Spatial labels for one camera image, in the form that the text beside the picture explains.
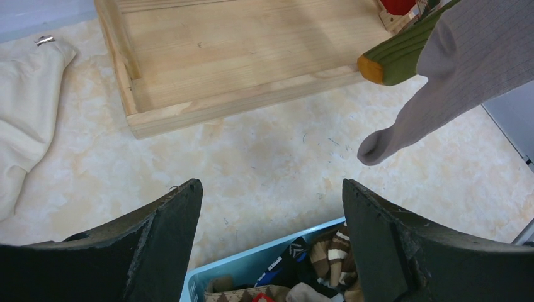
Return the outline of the green orange toe sock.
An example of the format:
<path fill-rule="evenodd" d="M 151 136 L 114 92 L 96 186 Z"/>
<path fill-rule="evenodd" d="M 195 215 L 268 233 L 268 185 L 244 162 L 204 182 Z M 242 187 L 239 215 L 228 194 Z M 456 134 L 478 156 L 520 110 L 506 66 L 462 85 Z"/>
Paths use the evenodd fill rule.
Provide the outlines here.
<path fill-rule="evenodd" d="M 386 14 L 381 20 L 391 38 L 360 55 L 357 68 L 364 79 L 394 86 L 416 75 L 419 56 L 440 16 L 457 1 L 416 1 L 404 16 Z"/>

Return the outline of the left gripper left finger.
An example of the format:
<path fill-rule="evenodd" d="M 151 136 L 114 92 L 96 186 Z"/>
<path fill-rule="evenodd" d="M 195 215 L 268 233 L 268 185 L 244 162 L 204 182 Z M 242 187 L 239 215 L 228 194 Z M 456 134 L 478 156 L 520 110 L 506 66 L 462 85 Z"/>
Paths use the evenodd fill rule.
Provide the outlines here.
<path fill-rule="evenodd" d="M 61 242 L 1 245 L 1 300 L 179 301 L 202 199 L 190 179 Z"/>

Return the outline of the brown white striped sock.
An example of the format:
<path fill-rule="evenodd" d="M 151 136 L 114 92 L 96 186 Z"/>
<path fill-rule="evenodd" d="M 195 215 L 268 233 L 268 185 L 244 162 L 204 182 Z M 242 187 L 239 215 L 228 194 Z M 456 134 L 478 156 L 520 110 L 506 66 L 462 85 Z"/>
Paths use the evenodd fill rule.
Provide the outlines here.
<path fill-rule="evenodd" d="M 309 257 L 317 277 L 329 287 L 347 295 L 361 291 L 346 222 L 315 238 Z"/>

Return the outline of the red santa sock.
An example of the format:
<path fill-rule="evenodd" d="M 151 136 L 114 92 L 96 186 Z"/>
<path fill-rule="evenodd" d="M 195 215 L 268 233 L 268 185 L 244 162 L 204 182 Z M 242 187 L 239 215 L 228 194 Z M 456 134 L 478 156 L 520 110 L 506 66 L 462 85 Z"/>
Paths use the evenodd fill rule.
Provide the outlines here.
<path fill-rule="evenodd" d="M 416 0 L 380 0 L 384 10 L 394 16 L 404 16 L 412 11 Z"/>

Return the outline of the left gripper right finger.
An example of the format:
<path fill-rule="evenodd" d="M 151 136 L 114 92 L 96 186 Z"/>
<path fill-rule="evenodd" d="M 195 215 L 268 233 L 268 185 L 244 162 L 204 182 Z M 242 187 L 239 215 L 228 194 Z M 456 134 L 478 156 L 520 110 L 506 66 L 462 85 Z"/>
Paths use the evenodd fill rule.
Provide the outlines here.
<path fill-rule="evenodd" d="M 533 248 L 456 231 L 352 179 L 342 200 L 366 301 L 532 301 Z"/>

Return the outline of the grey beige ribbed sock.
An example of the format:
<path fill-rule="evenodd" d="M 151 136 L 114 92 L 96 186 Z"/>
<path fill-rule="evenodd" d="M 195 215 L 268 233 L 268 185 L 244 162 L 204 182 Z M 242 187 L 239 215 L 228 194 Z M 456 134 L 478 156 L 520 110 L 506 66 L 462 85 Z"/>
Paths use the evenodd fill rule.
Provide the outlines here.
<path fill-rule="evenodd" d="M 359 58 L 376 70 L 373 57 L 393 44 L 413 41 L 421 49 L 415 72 L 427 83 L 399 111 L 394 124 L 364 139 L 358 159 L 377 165 L 466 111 L 533 80 L 532 1 L 451 1 L 428 18 L 426 42 L 415 26 Z"/>

